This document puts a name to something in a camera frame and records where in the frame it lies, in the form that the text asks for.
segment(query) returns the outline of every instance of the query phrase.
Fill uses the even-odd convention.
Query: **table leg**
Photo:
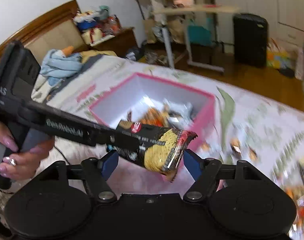
[[[162,27],[162,34],[163,34],[166,54],[167,54],[167,58],[168,58],[168,64],[169,64],[170,68],[174,69],[175,65],[174,65],[174,59],[173,59],[172,48],[171,48],[171,40],[170,40],[170,36],[168,34],[168,29],[166,26]]]
[[[189,14],[185,15],[185,20],[184,20],[184,31],[185,31],[185,46],[186,50],[189,53],[189,61],[192,60],[192,49],[191,49],[191,43],[190,43],[190,38],[189,38],[189,33],[188,33],[188,27],[190,25],[190,20],[191,17]]]
[[[207,68],[207,69],[211,69],[211,70],[215,70],[215,71],[219,71],[219,72],[224,72],[224,68],[223,67],[212,66],[212,65],[209,65],[209,64],[204,64],[204,63],[194,62],[193,61],[191,43],[190,43],[189,34],[188,34],[188,27],[189,27],[189,24],[190,24],[190,19],[191,19],[190,15],[186,14],[185,15],[184,25],[185,25],[185,45],[186,45],[186,49],[187,49],[187,51],[189,53],[189,59],[187,61],[188,65],[196,66],[196,67],[202,67],[202,68]]]

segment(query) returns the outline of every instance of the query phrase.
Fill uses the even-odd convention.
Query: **white door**
[[[279,0],[279,22],[304,31],[304,0]]]
[[[277,0],[246,0],[249,13],[256,14],[269,23],[269,37],[277,37],[278,7]]]
[[[216,4],[238,6],[242,12],[247,12],[246,0],[215,0]],[[232,14],[218,14],[217,34],[218,40],[225,43],[234,43],[233,30],[233,15]]]

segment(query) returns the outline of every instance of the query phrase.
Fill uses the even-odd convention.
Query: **black trash bin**
[[[234,15],[234,57],[236,62],[266,66],[268,22],[264,18],[241,13]]]

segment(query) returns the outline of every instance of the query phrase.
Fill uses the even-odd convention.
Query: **wardrobe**
[[[304,0],[215,0],[216,4],[235,5],[242,12],[257,14],[269,23],[269,37],[278,39],[285,47],[304,44]],[[232,15],[218,15],[217,33],[219,40],[233,51]]]

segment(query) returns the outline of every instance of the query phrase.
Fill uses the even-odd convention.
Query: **black circular base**
[[[291,198],[259,180],[245,180],[219,190],[210,197],[208,208],[223,228],[249,238],[287,233],[296,217]]]
[[[82,191],[55,180],[42,181],[8,201],[4,215],[12,231],[29,238],[53,238],[76,229],[91,212]]]

